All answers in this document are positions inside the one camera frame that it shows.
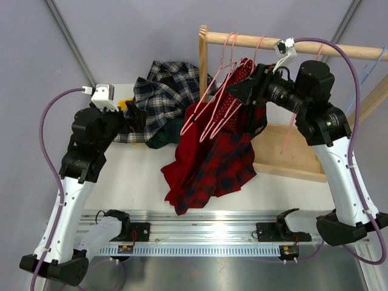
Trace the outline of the green plaid skirt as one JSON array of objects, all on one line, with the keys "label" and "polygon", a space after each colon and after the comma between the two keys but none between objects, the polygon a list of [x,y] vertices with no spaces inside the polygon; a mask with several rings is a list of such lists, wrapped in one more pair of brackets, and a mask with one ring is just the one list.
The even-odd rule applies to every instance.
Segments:
[{"label": "green plaid skirt", "polygon": [[180,131],[183,125],[183,118],[170,120],[152,138],[145,142],[145,144],[151,149],[160,149],[168,144],[179,144],[181,140]]}]

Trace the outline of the navy white plaid skirt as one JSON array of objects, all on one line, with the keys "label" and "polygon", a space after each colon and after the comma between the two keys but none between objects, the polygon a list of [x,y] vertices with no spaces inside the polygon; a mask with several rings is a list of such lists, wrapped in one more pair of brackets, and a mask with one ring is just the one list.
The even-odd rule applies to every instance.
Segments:
[{"label": "navy white plaid skirt", "polygon": [[139,77],[133,88],[136,107],[148,113],[144,130],[120,133],[115,142],[149,141],[199,99],[198,67],[187,61],[153,61],[147,77]]}]

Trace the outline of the red black plaid skirt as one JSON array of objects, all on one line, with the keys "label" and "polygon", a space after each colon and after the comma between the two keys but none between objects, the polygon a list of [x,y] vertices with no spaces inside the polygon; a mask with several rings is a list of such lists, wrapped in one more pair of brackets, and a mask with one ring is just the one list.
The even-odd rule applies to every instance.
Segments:
[{"label": "red black plaid skirt", "polygon": [[244,132],[242,135],[222,130],[213,139],[214,145],[203,163],[203,171],[197,175],[200,187],[214,188],[213,191],[206,191],[212,197],[219,198],[237,192],[256,175],[251,140],[267,125],[266,107],[243,107],[239,113],[242,114],[239,125],[255,121],[258,127],[252,133]]}]

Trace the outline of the light blue wire hanger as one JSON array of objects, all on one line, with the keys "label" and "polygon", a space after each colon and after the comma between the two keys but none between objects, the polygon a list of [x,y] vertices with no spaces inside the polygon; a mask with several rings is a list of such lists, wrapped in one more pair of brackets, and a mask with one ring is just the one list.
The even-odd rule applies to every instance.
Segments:
[{"label": "light blue wire hanger", "polygon": [[[363,84],[366,82],[366,80],[368,79],[368,77],[370,76],[370,74],[375,70],[375,68],[377,67],[377,65],[381,62],[385,52],[387,52],[387,46],[385,46],[383,49],[382,49],[382,52],[380,54],[380,56],[378,57],[378,59],[374,62],[374,64],[369,67],[368,64],[366,64],[364,67],[363,67],[363,70],[361,71],[361,77],[360,77],[360,80],[359,80],[359,88],[361,89],[361,87],[363,86]],[[354,94],[351,97],[348,97],[347,100],[346,100],[346,111],[345,111],[345,114],[349,114],[350,110],[352,109],[354,103],[356,101],[356,94]]]}]

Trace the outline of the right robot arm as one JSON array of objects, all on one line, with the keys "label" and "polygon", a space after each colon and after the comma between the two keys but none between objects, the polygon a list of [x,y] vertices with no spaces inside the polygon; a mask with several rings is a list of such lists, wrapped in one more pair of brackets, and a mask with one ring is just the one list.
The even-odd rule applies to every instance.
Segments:
[{"label": "right robot arm", "polygon": [[316,233],[331,246],[355,243],[387,227],[387,214],[372,202],[350,149],[354,130],[344,112],[330,102],[335,77],[321,61],[304,61],[295,81],[282,67],[260,64],[251,76],[227,88],[244,105],[272,102],[295,113],[295,125],[319,159],[335,205],[327,214],[289,210],[280,215],[275,233],[289,240],[296,232]]}]

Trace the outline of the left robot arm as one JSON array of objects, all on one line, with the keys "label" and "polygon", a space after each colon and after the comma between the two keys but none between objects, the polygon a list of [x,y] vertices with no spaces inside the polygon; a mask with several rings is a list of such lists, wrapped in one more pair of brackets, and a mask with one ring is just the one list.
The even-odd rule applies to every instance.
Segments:
[{"label": "left robot arm", "polygon": [[76,113],[67,153],[56,173],[59,193],[41,242],[30,255],[21,258],[22,270],[69,286],[84,279],[90,261],[110,241],[128,242],[122,251],[134,253],[137,242],[147,242],[150,223],[132,223],[128,213],[111,209],[81,238],[76,232],[82,211],[102,170],[105,151],[121,130],[142,130],[147,112],[133,102],[127,111],[86,108]]}]

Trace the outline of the red polka dot skirt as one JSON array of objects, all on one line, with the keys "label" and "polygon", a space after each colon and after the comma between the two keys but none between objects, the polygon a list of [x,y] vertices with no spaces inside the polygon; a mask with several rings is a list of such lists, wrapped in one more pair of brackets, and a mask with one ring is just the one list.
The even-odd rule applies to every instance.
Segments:
[{"label": "red polka dot skirt", "polygon": [[237,82],[248,78],[255,68],[252,59],[241,59],[240,63],[229,75],[230,78],[226,81],[226,85],[222,85],[224,89],[221,91],[221,97],[213,117],[212,136],[215,136],[221,129],[238,134],[238,110],[241,103],[232,95],[226,92],[226,88]]}]

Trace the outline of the plain red skirt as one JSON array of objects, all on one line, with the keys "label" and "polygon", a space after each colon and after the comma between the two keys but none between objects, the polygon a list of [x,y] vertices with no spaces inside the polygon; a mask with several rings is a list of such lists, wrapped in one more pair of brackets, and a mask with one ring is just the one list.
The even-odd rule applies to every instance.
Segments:
[{"label": "plain red skirt", "polygon": [[212,186],[200,187],[197,175],[203,171],[207,155],[211,151],[214,141],[206,138],[199,139],[212,116],[214,103],[194,103],[185,113],[185,120],[189,121],[194,109],[204,112],[195,123],[181,136],[175,150],[175,161],[164,166],[161,171],[170,190],[164,198],[174,206],[177,215],[185,214],[188,209],[201,209],[212,197],[207,190],[213,191]]}]

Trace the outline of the yellow plastic tray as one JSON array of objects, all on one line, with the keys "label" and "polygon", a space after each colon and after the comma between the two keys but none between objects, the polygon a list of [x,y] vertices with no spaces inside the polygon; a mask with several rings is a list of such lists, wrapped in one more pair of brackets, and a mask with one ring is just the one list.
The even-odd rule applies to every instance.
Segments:
[{"label": "yellow plastic tray", "polygon": [[121,109],[125,116],[131,117],[132,114],[133,98],[124,99],[118,102],[118,107]]}]

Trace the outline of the aluminium mounting rail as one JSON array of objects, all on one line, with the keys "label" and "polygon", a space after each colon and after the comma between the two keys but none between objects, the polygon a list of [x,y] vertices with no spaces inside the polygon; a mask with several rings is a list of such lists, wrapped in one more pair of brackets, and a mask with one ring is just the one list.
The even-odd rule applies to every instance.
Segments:
[{"label": "aluminium mounting rail", "polygon": [[289,256],[303,245],[317,248],[317,235],[290,235],[286,242],[258,242],[251,233],[258,222],[275,222],[275,214],[260,211],[198,211],[173,213],[130,210],[130,222],[151,224],[149,242],[111,239],[98,256],[124,259],[134,256]]}]

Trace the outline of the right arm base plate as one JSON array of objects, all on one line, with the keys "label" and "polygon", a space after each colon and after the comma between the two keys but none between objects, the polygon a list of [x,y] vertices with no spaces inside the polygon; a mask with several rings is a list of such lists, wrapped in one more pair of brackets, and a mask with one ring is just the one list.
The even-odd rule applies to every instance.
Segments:
[{"label": "right arm base plate", "polygon": [[281,236],[274,222],[258,222],[251,236],[260,243],[286,242],[289,239]]}]

